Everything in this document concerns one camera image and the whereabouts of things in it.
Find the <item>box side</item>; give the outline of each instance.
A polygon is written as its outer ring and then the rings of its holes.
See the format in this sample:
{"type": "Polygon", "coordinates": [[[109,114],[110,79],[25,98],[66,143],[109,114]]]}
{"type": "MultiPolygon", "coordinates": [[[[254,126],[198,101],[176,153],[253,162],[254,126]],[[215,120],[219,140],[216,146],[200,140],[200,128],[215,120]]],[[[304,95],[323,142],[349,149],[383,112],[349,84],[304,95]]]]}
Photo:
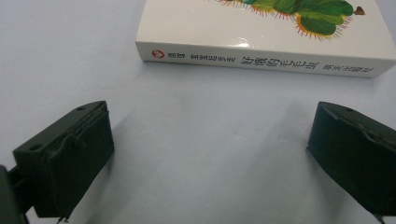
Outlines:
{"type": "Polygon", "coordinates": [[[189,63],[349,77],[377,77],[396,64],[396,58],[358,58],[145,42],[136,39],[143,61],[189,63]]]}

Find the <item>tabletop surface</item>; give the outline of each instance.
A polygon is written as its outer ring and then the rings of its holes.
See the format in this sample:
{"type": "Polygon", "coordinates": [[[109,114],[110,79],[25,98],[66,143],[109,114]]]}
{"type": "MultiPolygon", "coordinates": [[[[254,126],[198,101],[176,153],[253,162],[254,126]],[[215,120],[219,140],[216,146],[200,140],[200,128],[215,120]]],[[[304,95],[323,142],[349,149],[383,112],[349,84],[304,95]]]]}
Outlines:
{"type": "MultiPolygon", "coordinates": [[[[396,1],[377,3],[396,40],[396,1]]],[[[12,150],[71,109],[106,100],[116,151],[69,223],[376,223],[305,148],[320,101],[396,129],[396,67],[358,78],[144,63],[144,4],[0,3],[0,164],[15,166],[12,150]]]]}

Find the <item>red logo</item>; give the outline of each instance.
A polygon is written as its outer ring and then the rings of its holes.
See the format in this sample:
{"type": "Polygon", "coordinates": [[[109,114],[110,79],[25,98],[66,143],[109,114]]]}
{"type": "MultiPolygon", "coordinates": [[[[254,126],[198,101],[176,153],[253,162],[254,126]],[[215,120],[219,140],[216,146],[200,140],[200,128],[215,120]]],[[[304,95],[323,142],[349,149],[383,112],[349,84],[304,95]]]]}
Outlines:
{"type": "Polygon", "coordinates": [[[158,50],[158,49],[155,49],[154,51],[152,51],[151,55],[154,58],[163,58],[163,57],[165,57],[165,54],[162,51],[158,50]]]}

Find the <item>screw hole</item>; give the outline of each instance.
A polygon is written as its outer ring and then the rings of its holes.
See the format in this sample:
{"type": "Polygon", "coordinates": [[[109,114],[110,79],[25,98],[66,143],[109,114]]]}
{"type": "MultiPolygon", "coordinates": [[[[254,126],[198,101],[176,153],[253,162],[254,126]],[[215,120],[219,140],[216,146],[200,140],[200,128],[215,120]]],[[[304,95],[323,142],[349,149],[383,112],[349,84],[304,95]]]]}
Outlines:
{"type": "Polygon", "coordinates": [[[36,151],[36,150],[38,150],[39,148],[41,148],[42,146],[40,145],[40,144],[37,144],[37,145],[34,145],[34,146],[32,146],[32,147],[29,147],[29,151],[36,151]]]}

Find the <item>green caterpillar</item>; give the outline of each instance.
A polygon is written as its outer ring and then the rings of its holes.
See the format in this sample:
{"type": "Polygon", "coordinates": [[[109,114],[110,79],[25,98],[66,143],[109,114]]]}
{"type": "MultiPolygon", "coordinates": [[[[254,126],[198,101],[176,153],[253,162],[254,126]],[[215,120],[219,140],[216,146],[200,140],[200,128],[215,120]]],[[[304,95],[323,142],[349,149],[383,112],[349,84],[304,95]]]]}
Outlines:
{"type": "Polygon", "coordinates": [[[293,17],[299,34],[318,39],[340,35],[352,14],[363,15],[361,7],[354,11],[345,0],[219,0],[224,5],[250,6],[260,14],[276,13],[282,18],[293,17]]]}

